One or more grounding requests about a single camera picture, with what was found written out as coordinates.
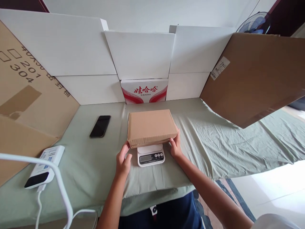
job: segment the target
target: hand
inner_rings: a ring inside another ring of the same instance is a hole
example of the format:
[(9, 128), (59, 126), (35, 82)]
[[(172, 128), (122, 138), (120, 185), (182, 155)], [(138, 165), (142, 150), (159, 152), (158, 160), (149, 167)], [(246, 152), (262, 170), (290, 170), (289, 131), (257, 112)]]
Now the hand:
[(129, 149), (130, 145), (128, 141), (126, 141), (122, 146), (121, 151), (117, 154), (117, 169), (115, 172), (116, 176), (124, 176), (125, 178), (127, 178), (127, 175), (130, 171), (130, 164), (132, 158), (132, 154), (128, 154), (125, 159), (125, 155)]
[(171, 148), (171, 155), (173, 156), (173, 158), (178, 158), (180, 156), (183, 155), (181, 148), (180, 148), (180, 130), (178, 129), (178, 127), (176, 126), (178, 134), (174, 139), (170, 139), (169, 142), (172, 145)]

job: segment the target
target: kitchen scale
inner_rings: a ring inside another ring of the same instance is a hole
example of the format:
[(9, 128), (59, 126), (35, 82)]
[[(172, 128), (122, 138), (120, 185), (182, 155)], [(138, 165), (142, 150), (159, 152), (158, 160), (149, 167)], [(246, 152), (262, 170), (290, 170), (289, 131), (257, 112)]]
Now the kitchen scale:
[(138, 165), (146, 167), (165, 161), (163, 144), (138, 147)]

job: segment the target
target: brown cardboard panel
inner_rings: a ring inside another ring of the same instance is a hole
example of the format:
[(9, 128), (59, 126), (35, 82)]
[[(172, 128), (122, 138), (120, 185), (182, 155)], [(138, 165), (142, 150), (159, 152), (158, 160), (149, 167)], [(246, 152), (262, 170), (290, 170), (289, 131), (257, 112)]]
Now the brown cardboard panel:
[(177, 133), (170, 110), (129, 113), (127, 140), (131, 148), (166, 143)]
[(230, 63), (200, 98), (245, 128), (305, 95), (305, 39), (234, 33), (220, 59)]
[[(0, 152), (37, 157), (58, 139), (0, 116)], [(0, 186), (28, 163), (0, 160)]]
[(0, 105), (31, 86), (41, 95), (16, 121), (56, 137), (62, 136), (79, 104), (39, 64), (15, 36), (0, 22)]
[[(0, 152), (38, 156), (79, 104), (0, 21)], [(0, 186), (27, 163), (0, 160)]]
[(0, 106), (0, 114), (16, 120), (40, 95), (39, 91), (27, 85)]

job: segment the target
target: white wall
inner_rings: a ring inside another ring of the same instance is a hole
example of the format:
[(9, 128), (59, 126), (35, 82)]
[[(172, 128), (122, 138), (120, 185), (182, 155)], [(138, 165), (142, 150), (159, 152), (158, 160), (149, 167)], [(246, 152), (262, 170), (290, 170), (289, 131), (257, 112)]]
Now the white wall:
[(276, 0), (260, 0), (253, 12), (251, 13), (251, 16), (258, 12), (268, 12), (275, 2)]
[[(266, 11), (275, 0), (260, 0)], [(168, 32), (170, 25), (239, 27), (259, 0), (44, 0), (51, 13), (99, 17), (110, 30)]]

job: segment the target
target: electric fan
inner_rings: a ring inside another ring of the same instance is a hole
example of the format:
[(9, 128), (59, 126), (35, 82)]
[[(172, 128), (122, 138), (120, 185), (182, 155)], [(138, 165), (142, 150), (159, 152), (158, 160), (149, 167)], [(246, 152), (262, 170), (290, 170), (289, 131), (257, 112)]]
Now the electric fan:
[(258, 12), (249, 17), (236, 32), (266, 34), (270, 28), (270, 16), (267, 12)]

